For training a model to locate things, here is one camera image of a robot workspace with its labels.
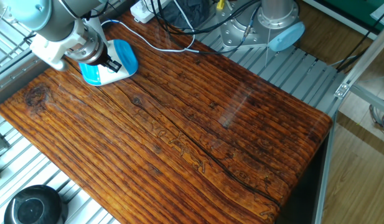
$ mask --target wire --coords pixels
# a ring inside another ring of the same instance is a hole
[[[175,4],[177,5],[178,9],[180,10],[181,14],[183,15],[184,19],[186,20],[188,26],[190,27],[190,29],[192,30],[192,32],[194,32],[194,28],[192,27],[192,24],[190,23],[190,21],[188,20],[187,16],[185,15],[185,12],[182,10],[182,8],[179,6],[179,3],[177,2],[177,0],[174,0]],[[229,53],[229,52],[233,52],[235,51],[236,49],[238,49],[245,41],[247,35],[250,33],[250,29],[254,23],[254,18],[256,16],[256,13],[258,12],[258,9],[260,8],[260,4],[257,6],[257,8],[254,10],[253,14],[251,15],[251,21],[249,23],[249,25],[247,26],[246,30],[245,30],[245,33],[243,35],[243,38],[241,40],[241,42],[239,43],[238,46],[236,46],[234,49],[231,49],[231,50],[227,50],[227,51],[224,51],[224,52],[201,52],[199,50],[192,50],[192,49],[189,49],[189,47],[191,47],[195,41],[195,34],[193,35],[194,38],[192,40],[192,42],[189,44],[188,47],[186,48],[183,48],[182,50],[172,50],[172,49],[160,49],[158,47],[155,47],[153,46],[152,44],[150,44],[143,36],[141,36],[140,34],[138,34],[137,32],[135,32],[134,30],[132,30],[131,28],[129,28],[126,24],[124,24],[123,22],[121,21],[117,21],[117,20],[108,20],[108,21],[105,21],[104,23],[102,23],[102,25],[105,25],[109,22],[114,22],[114,23],[118,23],[118,24],[121,24],[123,25],[125,28],[127,28],[127,30],[131,31],[133,34],[137,35],[139,38],[141,38],[143,41],[145,41],[145,43],[147,43],[150,47],[152,47],[153,49],[155,50],[158,50],[158,51],[161,51],[161,52],[185,52],[185,51],[189,51],[189,52],[194,52],[194,53],[201,53],[201,54],[224,54],[224,53]]]
[[[380,18],[377,19],[377,21],[374,23],[374,25],[372,25],[372,27],[374,28],[375,26],[377,26],[377,24],[384,18],[384,13],[380,16]],[[337,72],[341,72],[343,69],[340,69],[341,66],[345,63],[346,60],[348,60],[348,58],[358,49],[358,47],[363,43],[363,41],[368,37],[368,35],[370,34],[370,30],[367,31],[366,35],[359,41],[359,43],[355,46],[355,48],[349,52],[349,54],[343,59],[343,61],[339,64],[339,66],[336,68],[337,69]]]
[[[192,32],[194,32],[194,29],[193,29],[193,27],[192,27],[192,24],[190,23],[189,19],[187,18],[185,12],[182,10],[182,8],[180,7],[180,5],[178,4],[178,1],[177,1],[177,0],[174,0],[174,2],[175,2],[175,5],[177,5],[178,9],[180,10],[180,13],[184,16],[184,19],[185,19],[187,25],[190,27],[190,29],[192,30]],[[189,44],[189,46],[186,47],[187,49],[193,45],[195,39],[196,39],[196,35],[194,34],[194,35],[193,35],[193,40],[192,40],[192,42]]]
[[[232,10],[233,10],[233,7],[232,7],[232,5],[230,4],[229,0],[225,0],[225,2],[227,2],[227,5],[228,5],[229,9],[232,11]]]
[[[373,105],[370,105],[368,107],[368,109],[370,111],[370,115],[372,117],[373,122],[378,124],[384,130],[384,115],[380,118],[380,115],[378,113],[378,109],[376,107],[374,107]]]
[[[86,16],[86,17],[84,17],[84,19],[86,19],[86,20],[89,20],[89,19],[91,19],[91,18],[96,18],[96,17],[100,17],[100,16],[102,16],[105,12],[106,12],[106,10],[107,10],[107,7],[109,6],[109,0],[107,0],[107,2],[106,2],[106,4],[105,4],[105,6],[104,6],[104,8],[102,9],[102,11],[100,11],[98,14],[96,14],[96,15],[91,15],[91,11],[88,13],[88,15]]]
[[[248,1],[246,3],[244,3],[242,6],[240,6],[237,10],[235,10],[235,12],[232,12],[232,14],[230,16],[228,16],[225,20],[223,20],[222,22],[219,22],[218,24],[215,24],[211,27],[208,27],[208,28],[205,28],[205,29],[202,29],[200,31],[195,31],[195,32],[181,32],[179,30],[177,30],[175,27],[171,26],[169,24],[169,27],[171,29],[173,29],[174,31],[171,32],[171,34],[174,34],[174,35],[194,35],[194,34],[202,34],[202,33],[208,33],[208,32],[211,32],[213,30],[215,30],[216,28],[220,27],[222,24],[228,22],[229,20],[231,19],[234,19],[236,17],[238,17],[245,9],[247,9],[248,7],[250,7],[251,5],[255,4],[256,3],[256,0],[251,0],[251,1]]]
[[[171,50],[171,49],[160,49],[158,47],[155,47],[153,46],[152,44],[150,44],[143,36],[141,36],[140,34],[138,34],[137,32],[133,31],[131,28],[129,28],[127,25],[125,25],[123,22],[121,21],[117,21],[117,20],[108,20],[108,21],[105,21],[102,23],[102,25],[105,25],[109,22],[114,22],[114,23],[117,23],[117,24],[121,24],[123,25],[125,28],[127,28],[127,30],[131,31],[133,34],[137,35],[139,38],[141,38],[143,41],[145,41],[150,47],[152,47],[153,49],[155,50],[158,50],[158,51],[161,51],[161,52],[184,52],[184,51],[190,51],[190,52],[195,52],[195,53],[198,53],[199,51],[198,50],[192,50],[192,49],[182,49],[182,50]]]
[[[356,57],[356,55],[347,58],[347,60],[348,60],[348,59],[351,59],[351,58],[354,58],[354,57]],[[341,63],[342,61],[343,61],[343,59],[342,59],[342,60],[339,60],[338,62],[335,62],[335,63],[333,63],[333,64],[331,64],[331,65],[329,65],[329,66],[338,65],[338,64]]]
[[[27,43],[28,45],[30,45],[31,42],[29,42],[29,39],[35,37],[36,35],[37,35],[37,34],[35,34],[34,32],[31,32],[27,37],[23,38],[23,41],[24,41],[25,43]]]

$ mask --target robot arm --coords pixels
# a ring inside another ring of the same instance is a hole
[[[8,0],[14,17],[37,33],[30,49],[57,70],[64,71],[64,55],[80,63],[102,65],[118,72],[121,64],[108,55],[100,26],[81,17],[108,0]]]

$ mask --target wooden table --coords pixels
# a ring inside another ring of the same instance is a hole
[[[156,22],[121,20],[176,47]],[[274,223],[331,118],[221,55],[158,52],[117,24],[106,33],[133,46],[132,78],[90,86],[72,62],[0,114],[121,223]]]

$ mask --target blue object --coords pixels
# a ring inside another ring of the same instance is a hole
[[[9,0],[11,13],[28,28],[44,28],[52,15],[52,0]]]
[[[125,40],[114,40],[113,42],[118,58],[121,60],[121,64],[130,75],[135,74],[139,65],[129,43]]]
[[[304,23],[298,22],[269,42],[269,48],[275,52],[282,51],[301,38],[305,31]]]
[[[139,65],[131,46],[124,40],[114,40],[113,45],[122,64],[119,72],[115,73],[101,65],[93,66],[79,63],[81,73],[87,83],[95,86],[105,85],[123,78],[128,78],[136,73]]]
[[[99,69],[98,66],[87,65],[84,63],[79,63],[81,68],[82,77],[84,80],[91,85],[102,85],[100,82]]]

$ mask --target wooden floor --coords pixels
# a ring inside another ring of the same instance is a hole
[[[342,60],[363,37],[306,3],[300,5],[306,25],[300,48],[320,60]],[[383,76],[384,50],[361,80]],[[384,79],[359,85],[384,99]],[[323,224],[384,223],[384,133],[373,124],[368,106],[351,93],[340,107]]]

